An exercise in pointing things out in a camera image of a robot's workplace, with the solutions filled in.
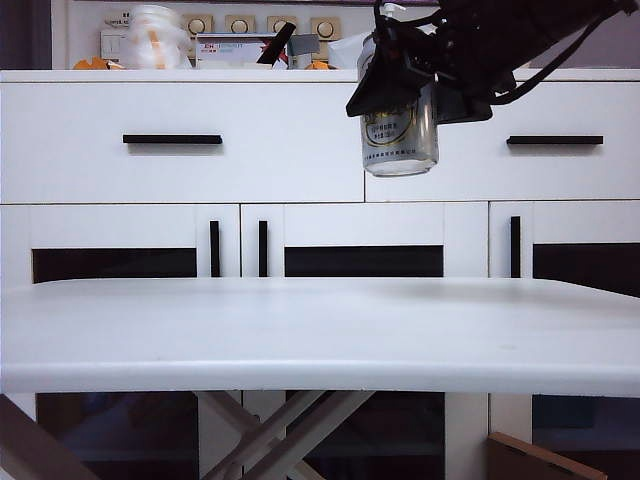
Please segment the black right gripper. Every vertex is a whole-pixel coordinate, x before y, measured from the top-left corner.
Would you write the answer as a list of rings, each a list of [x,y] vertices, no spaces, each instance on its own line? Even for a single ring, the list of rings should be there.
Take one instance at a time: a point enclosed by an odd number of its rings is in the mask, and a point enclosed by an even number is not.
[[[516,87],[516,11],[439,9],[376,28],[374,53],[346,105],[349,117],[412,104],[436,80],[438,124],[486,121],[491,106],[472,96]]]

